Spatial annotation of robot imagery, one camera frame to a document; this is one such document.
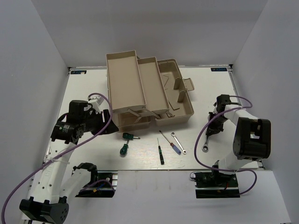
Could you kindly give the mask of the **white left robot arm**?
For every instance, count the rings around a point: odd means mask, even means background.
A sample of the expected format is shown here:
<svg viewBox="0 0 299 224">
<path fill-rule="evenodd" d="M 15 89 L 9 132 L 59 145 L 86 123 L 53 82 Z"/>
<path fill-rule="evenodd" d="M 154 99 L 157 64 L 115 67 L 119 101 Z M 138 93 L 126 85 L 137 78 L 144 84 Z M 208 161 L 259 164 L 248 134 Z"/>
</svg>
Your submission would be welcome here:
<svg viewBox="0 0 299 224">
<path fill-rule="evenodd" d="M 88 162 L 75 166 L 71 177 L 63 182 L 72 148 L 84 133 L 95 137 L 118 130 L 108 109 L 100 111 L 98 104 L 91 101 L 71 101 L 69 111 L 57 120 L 52 131 L 49 157 L 40 179 L 29 198 L 21 201 L 20 210 L 33 221 L 64 223 L 71 200 L 100 182 L 96 165 Z"/>
</svg>

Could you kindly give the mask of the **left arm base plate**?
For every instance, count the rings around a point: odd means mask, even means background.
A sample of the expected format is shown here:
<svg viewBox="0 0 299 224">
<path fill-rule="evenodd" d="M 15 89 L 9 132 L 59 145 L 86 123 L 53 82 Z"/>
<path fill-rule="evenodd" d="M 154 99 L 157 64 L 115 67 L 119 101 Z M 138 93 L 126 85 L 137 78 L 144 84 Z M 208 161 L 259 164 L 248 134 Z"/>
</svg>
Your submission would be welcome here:
<svg viewBox="0 0 299 224">
<path fill-rule="evenodd" d="M 81 198 L 112 198 L 117 188 L 118 173 L 99 171 L 96 184 L 80 190 L 76 197 Z"/>
</svg>

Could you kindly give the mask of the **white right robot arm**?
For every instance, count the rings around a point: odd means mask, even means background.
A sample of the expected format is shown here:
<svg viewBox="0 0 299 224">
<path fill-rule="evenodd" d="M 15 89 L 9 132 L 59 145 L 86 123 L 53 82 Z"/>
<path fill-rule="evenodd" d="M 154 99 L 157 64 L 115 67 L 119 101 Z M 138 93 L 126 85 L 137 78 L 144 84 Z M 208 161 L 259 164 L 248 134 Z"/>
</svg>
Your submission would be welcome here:
<svg viewBox="0 0 299 224">
<path fill-rule="evenodd" d="M 216 98 L 213 112 L 208 115 L 203 152 L 208 151 L 209 137 L 223 132 L 224 123 L 230 120 L 236 127 L 233 149 L 225 158 L 218 160 L 211 174 L 211 181 L 222 186 L 228 175 L 238 171 L 246 164 L 267 159 L 271 154 L 271 122 L 260 119 L 246 111 L 246 107 L 231 101 L 231 96 L 221 94 Z"/>
</svg>

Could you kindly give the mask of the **beige toolbox with clear lid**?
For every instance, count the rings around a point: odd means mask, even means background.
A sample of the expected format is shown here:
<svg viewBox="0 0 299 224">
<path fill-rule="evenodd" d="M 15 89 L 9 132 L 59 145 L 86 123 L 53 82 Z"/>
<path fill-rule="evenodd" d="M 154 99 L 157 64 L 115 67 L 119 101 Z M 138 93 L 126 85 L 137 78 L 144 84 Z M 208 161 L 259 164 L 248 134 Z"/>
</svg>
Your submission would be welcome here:
<svg viewBox="0 0 299 224">
<path fill-rule="evenodd" d="M 113 122 L 121 133 L 186 123 L 194 114 L 190 78 L 175 59 L 139 58 L 136 51 L 106 55 L 107 88 Z"/>
</svg>

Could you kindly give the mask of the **large silver ratchet wrench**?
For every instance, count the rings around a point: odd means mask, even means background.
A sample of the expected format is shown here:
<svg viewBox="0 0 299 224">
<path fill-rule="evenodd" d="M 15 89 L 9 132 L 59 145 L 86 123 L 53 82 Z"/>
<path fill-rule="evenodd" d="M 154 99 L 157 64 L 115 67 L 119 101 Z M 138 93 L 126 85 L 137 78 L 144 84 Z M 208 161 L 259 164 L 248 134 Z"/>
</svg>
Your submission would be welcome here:
<svg viewBox="0 0 299 224">
<path fill-rule="evenodd" d="M 205 153 L 208 152 L 208 150 L 209 150 L 208 143 L 209 143 L 209 136 L 206 135 L 204 145 L 202 146 L 202 151 Z"/>
</svg>

